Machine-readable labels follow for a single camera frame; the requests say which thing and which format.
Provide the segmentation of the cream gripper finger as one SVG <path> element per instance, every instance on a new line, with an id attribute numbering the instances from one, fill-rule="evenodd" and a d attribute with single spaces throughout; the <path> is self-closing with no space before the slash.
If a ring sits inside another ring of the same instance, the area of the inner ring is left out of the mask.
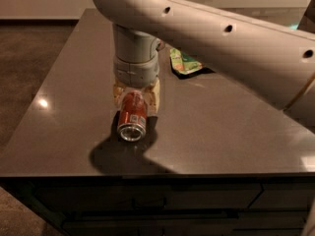
<path id="1" fill-rule="evenodd" d="M 127 86 L 120 81 L 116 81 L 113 85 L 113 99 L 114 104 L 118 107 L 121 103 L 121 97 L 124 91 L 126 90 Z"/>
<path id="2" fill-rule="evenodd" d="M 144 99 L 148 105 L 149 113 L 157 113 L 159 109 L 159 93 L 160 93 L 160 82 L 156 79 L 151 85 L 144 88 Z"/>

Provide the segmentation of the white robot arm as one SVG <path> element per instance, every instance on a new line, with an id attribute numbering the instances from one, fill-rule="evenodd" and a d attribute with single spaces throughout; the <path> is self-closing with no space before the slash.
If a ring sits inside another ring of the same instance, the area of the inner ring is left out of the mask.
<path id="1" fill-rule="evenodd" d="M 315 129 L 312 33 L 186 0 L 93 1 L 110 21 L 163 40 Z"/>

